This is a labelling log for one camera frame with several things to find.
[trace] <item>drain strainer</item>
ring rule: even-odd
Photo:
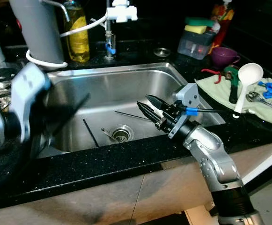
[[[133,139],[133,130],[127,125],[116,125],[111,128],[110,134],[120,143]]]

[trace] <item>yellow liquid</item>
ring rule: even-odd
[[[67,8],[67,11],[70,16],[70,22],[65,22],[66,30],[74,30],[87,25],[86,17],[81,7],[69,7]],[[90,58],[88,31],[84,30],[69,35],[66,38],[71,60],[76,62],[87,62]]]

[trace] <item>stainless steel sink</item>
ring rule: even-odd
[[[144,117],[136,102],[150,105],[145,94],[173,103],[172,93],[187,84],[169,63],[59,71],[48,76],[54,84],[46,99],[48,106],[76,105],[87,93],[90,99],[54,137],[53,144],[42,153],[45,156],[55,154],[53,152],[57,150],[61,153],[94,148],[96,144],[93,137],[98,146],[115,144],[116,141],[101,131],[102,127],[122,142],[164,134],[150,121],[124,116],[115,111]],[[200,101],[199,107],[211,108],[202,97]],[[192,119],[204,126],[224,123],[217,113],[204,113]]]

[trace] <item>dish towel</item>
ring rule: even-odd
[[[218,75],[213,75],[211,77],[195,80],[197,85],[204,90],[209,96],[215,99],[220,104],[234,110],[235,104],[229,102],[230,95],[230,86],[231,83],[224,78],[221,79],[219,84],[215,84],[214,82],[218,80]],[[267,83],[271,82],[271,78],[262,78],[262,82]],[[238,84],[238,96],[240,96],[240,92],[242,90],[242,84],[239,81]],[[255,91],[263,96],[263,92],[266,91],[266,87],[259,86],[257,83],[251,85],[247,89],[247,93],[250,91]],[[272,103],[272,98],[266,99],[266,101]],[[253,113],[257,115],[262,120],[265,120],[269,123],[272,123],[272,108],[260,102],[249,102],[247,99],[244,101],[244,106],[242,109],[242,113]]]

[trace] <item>yellow sponge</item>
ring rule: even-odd
[[[190,25],[186,25],[184,27],[184,30],[194,32],[194,33],[197,33],[197,34],[203,34],[205,32],[205,30],[206,30],[206,26],[190,26]]]

